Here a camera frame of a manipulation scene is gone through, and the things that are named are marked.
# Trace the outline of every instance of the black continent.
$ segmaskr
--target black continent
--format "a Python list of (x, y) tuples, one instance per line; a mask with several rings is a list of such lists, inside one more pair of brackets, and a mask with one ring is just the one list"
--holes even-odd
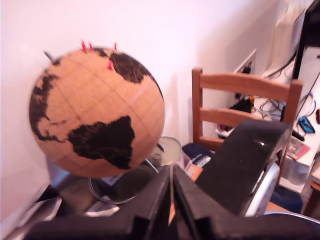
[(113, 62), (116, 73), (120, 74), (126, 81), (140, 84), (145, 75), (156, 81), (140, 62), (124, 53), (112, 53), (110, 60)]
[(45, 131), (46, 135), (43, 136), (39, 130), (38, 124), (42, 118), (46, 118), (50, 121), (50, 118), (47, 116), (46, 111), (48, 108), (48, 97), (49, 91), (53, 88), (52, 81), (58, 79), (59, 77), (53, 74), (48, 74), (42, 78), (42, 86), (35, 86), (33, 88), (30, 106), (29, 106), (29, 120), (31, 128), (34, 134), (41, 141), (56, 141), (58, 143), (63, 143), (59, 140), (56, 135), (50, 135), (49, 131)]
[(131, 168), (129, 163), (134, 138), (135, 132), (128, 115), (108, 124), (101, 121), (92, 125), (83, 124), (68, 133), (68, 140), (80, 157), (92, 160), (105, 159), (124, 170)]
[(106, 54), (106, 52), (105, 52), (103, 47), (94, 47), (93, 50), (98, 52), (100, 57), (103, 57), (103, 58), (107, 58), (108, 57), (108, 54)]

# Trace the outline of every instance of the chair backrest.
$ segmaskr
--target chair backrest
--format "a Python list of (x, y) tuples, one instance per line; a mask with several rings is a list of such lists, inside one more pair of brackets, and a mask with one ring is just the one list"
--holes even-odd
[(204, 108), (203, 89), (216, 89), (259, 96), (286, 102), (283, 121), (293, 126), (300, 100), (302, 81), (293, 80), (290, 85), (276, 83), (245, 73), (203, 74), (201, 68), (192, 70), (192, 122), (193, 142), (212, 151), (223, 139), (204, 137), (203, 121), (236, 127), (245, 119), (257, 119), (253, 114), (229, 108)]

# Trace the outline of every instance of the wooden surface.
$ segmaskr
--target wooden surface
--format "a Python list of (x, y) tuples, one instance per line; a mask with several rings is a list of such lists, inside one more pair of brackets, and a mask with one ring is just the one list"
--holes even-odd
[(293, 80), (290, 84), (287, 99), (285, 101), (286, 106), (283, 116), (283, 121), (285, 123), (293, 125), (296, 120), (296, 114), (303, 85), (303, 82), (298, 80)]
[(266, 206), (266, 211), (286, 211), (289, 212), (287, 209), (278, 206), (276, 204), (274, 204), (273, 202), (269, 202), (268, 205)]
[(193, 169), (194, 169), (194, 173), (191, 176), (191, 179), (195, 182), (197, 180), (197, 178), (200, 176), (200, 174), (202, 173), (203, 169), (201, 167), (198, 167), (196, 165), (192, 165)]
[(203, 74), (200, 87), (286, 101), (289, 86), (245, 73)]
[(311, 187), (312, 187), (314, 190), (320, 192), (320, 185), (318, 185), (317, 183), (313, 182), (313, 183), (311, 184)]
[(192, 132), (193, 142), (199, 143), (200, 136), (203, 135), (202, 121), (200, 120), (200, 108), (203, 104), (203, 91), (200, 88), (200, 76), (202, 69), (192, 70)]
[(236, 127), (246, 119), (261, 119), (245, 111), (238, 111), (229, 108), (200, 108), (200, 119), (225, 126)]

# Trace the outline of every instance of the globe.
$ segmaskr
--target globe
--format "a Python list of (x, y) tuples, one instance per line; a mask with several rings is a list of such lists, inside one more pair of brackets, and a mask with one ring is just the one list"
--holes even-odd
[(139, 166), (165, 122), (161, 90), (131, 56), (94, 47), (54, 61), (31, 93), (29, 121), (47, 158), (75, 175), (102, 178)]

